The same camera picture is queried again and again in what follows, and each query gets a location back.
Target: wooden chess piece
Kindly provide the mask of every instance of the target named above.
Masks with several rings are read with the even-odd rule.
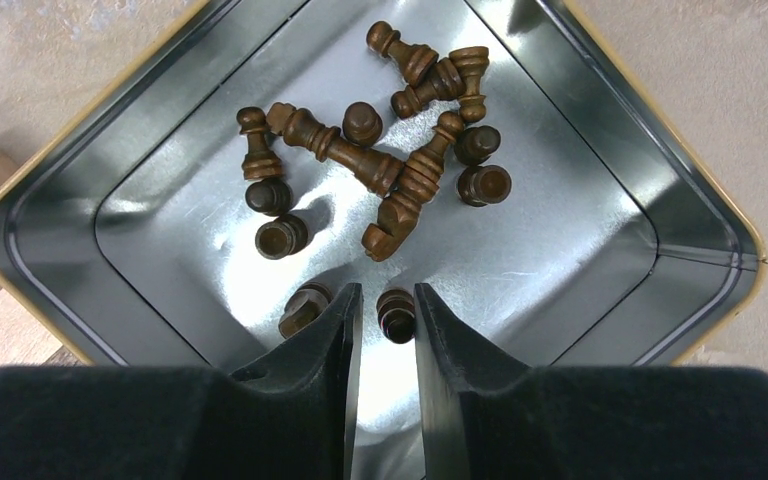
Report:
[[[266,125],[263,110],[258,107],[243,108],[237,112],[237,123],[240,124],[240,135],[245,135],[249,142],[249,151],[243,160],[243,178],[260,180],[283,176],[281,159],[266,141],[269,126]]]
[[[343,115],[343,135],[355,145],[371,147],[381,138],[384,122],[375,108],[366,102],[349,105]]]
[[[269,260],[295,255],[307,246],[307,242],[307,225],[289,213],[262,225],[254,237],[257,251]]]
[[[366,34],[366,44],[384,58],[392,58],[399,65],[408,85],[417,86],[440,57],[428,45],[408,45],[402,42],[401,32],[389,23],[375,22]]]
[[[267,178],[246,189],[246,205],[270,217],[277,217],[293,207],[293,191],[280,178]]]
[[[424,110],[432,100],[454,100],[465,91],[466,84],[458,69],[451,60],[444,58],[434,65],[421,85],[416,88],[409,85],[394,93],[390,105],[397,117],[405,119]]]
[[[374,261],[390,258],[416,228],[422,205],[440,189],[443,155],[463,129],[458,114],[443,112],[434,127],[434,138],[410,154],[396,190],[378,207],[377,223],[370,224],[363,234],[361,243]]]
[[[416,332],[416,308],[413,295],[401,288],[391,288],[378,297],[375,305],[378,325],[393,343],[408,343]]]
[[[330,158],[348,168],[366,188],[385,197],[393,188],[404,164],[396,157],[354,145],[340,137],[340,129],[326,127],[306,108],[276,103],[266,116],[272,131],[283,135],[291,147],[310,150],[320,162]]]
[[[473,207],[501,203],[510,193],[511,176],[498,165],[469,167],[458,177],[458,194]]]
[[[299,330],[313,323],[328,308],[333,295],[328,287],[319,283],[306,283],[287,301],[284,314],[278,322],[278,331],[290,338]]]
[[[484,95],[481,95],[481,77],[490,65],[490,49],[487,47],[461,48],[449,53],[449,58],[461,74],[466,91],[458,97],[460,114],[466,123],[475,123],[487,115]]]
[[[489,125],[467,128],[455,144],[455,157],[468,167],[481,165],[501,143],[502,135]]]

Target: beige countertop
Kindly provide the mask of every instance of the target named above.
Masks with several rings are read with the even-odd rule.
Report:
[[[768,0],[579,2],[768,244]],[[0,0],[0,149],[29,158],[189,3]],[[768,371],[768,278],[692,361]]]

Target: silver tray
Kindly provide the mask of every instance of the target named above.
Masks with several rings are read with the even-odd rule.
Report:
[[[397,121],[396,67],[367,49],[387,20],[441,54],[486,45],[490,163],[500,205],[440,193],[390,260],[360,244],[380,199],[302,149],[273,147],[315,235],[275,262],[254,248],[237,109],[275,101],[339,125],[382,113],[376,148],[406,158],[440,112]],[[377,328],[388,286],[430,283],[453,311],[531,365],[668,363],[745,299],[759,240],[560,2],[207,1],[0,191],[0,278],[99,364],[234,370],[282,339],[277,319],[315,279],[366,296],[354,475],[423,474],[412,344]]]

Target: tray rim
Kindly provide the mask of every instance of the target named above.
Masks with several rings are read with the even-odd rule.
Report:
[[[34,154],[24,165],[22,165],[1,187],[0,202],[9,192],[11,192],[32,170],[34,170],[42,161],[57,148],[69,135],[71,135],[80,124],[86,120],[92,113],[107,101],[114,92],[119,89],[143,64],[145,64],[153,55],[155,55],[175,34],[177,34],[190,20],[192,20],[211,0],[197,0],[193,5],[176,18],[148,47],[139,53],[128,65],[117,74],[114,79],[99,92],[93,100],[84,106],[70,121],[64,125],[60,131],[36,154]],[[721,319],[717,320],[708,330],[706,330],[687,350],[672,361],[673,365],[682,364],[695,352],[699,346],[707,342],[715,333],[719,332],[737,315],[744,310],[757,297],[761,286],[766,280],[768,274],[768,252],[758,229],[749,219],[749,217],[734,202],[732,197],[726,192],[722,184],[716,179],[708,165],[701,159],[696,150],[688,143],[675,124],[669,119],[663,109],[655,101],[655,98],[649,93],[643,82],[622,60],[617,51],[606,40],[604,35],[584,13],[578,5],[577,0],[562,0],[567,10],[574,19],[579,22],[582,28],[593,39],[594,43],[602,50],[605,56],[613,63],[634,92],[640,96],[643,103],[649,108],[656,119],[667,129],[670,135],[675,138],[679,145],[687,152],[690,160],[698,169],[702,177],[707,181],[713,190],[720,196],[726,206],[737,216],[740,222],[749,232],[752,241],[756,245],[758,252],[758,270],[747,295],[728,311]],[[0,286],[12,295],[25,309],[27,309],[46,329],[52,333],[66,348],[74,353],[86,364],[93,362],[81,351],[70,339],[68,339],[43,311],[37,307],[27,295],[25,295],[15,284],[10,282],[7,276],[0,270]]]

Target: metal surface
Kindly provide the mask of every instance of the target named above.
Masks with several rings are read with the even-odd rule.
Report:
[[[362,283],[354,470],[419,478],[415,355],[376,327],[371,299],[386,288],[433,285],[530,365],[629,364],[671,360],[754,283],[738,215],[562,5],[302,3],[208,2],[1,199],[0,269],[93,360],[230,372],[281,343],[276,322],[303,282]],[[240,107],[284,101],[339,125],[366,101],[383,117],[377,148],[402,159],[457,108],[396,121],[403,80],[365,42],[381,19],[441,53],[489,48],[484,121],[504,139],[493,163],[511,195],[463,205],[450,150],[419,226],[377,264],[360,239],[381,200],[334,162],[275,142],[311,243],[266,260],[253,243],[266,218],[244,200]]]

